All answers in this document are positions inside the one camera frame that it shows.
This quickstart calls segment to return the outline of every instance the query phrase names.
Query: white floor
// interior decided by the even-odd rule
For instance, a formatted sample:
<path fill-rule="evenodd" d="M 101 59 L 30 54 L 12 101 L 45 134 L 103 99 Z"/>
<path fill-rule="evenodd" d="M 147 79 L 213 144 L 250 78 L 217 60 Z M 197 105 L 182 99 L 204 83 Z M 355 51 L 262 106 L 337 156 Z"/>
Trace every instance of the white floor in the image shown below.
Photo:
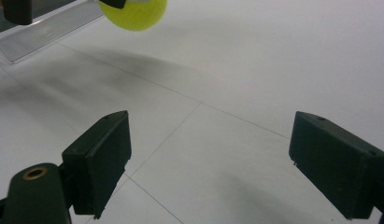
<path fill-rule="evenodd" d="M 384 0 L 170 0 L 145 32 L 102 18 L 0 62 L 0 199 L 124 109 L 126 173 L 101 219 L 74 223 L 349 223 L 288 149 L 300 110 L 384 150 Z"/>

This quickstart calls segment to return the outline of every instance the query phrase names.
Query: tennis ball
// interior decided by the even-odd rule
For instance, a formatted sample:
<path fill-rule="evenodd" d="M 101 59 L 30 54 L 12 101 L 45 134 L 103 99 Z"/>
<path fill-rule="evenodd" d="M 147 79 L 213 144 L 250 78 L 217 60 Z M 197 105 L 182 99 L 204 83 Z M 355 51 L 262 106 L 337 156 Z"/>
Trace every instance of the tennis ball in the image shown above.
<path fill-rule="evenodd" d="M 130 31 L 143 31 L 156 24 L 163 16 L 167 0 L 126 0 L 124 8 L 110 7 L 99 1 L 107 18 Z"/>

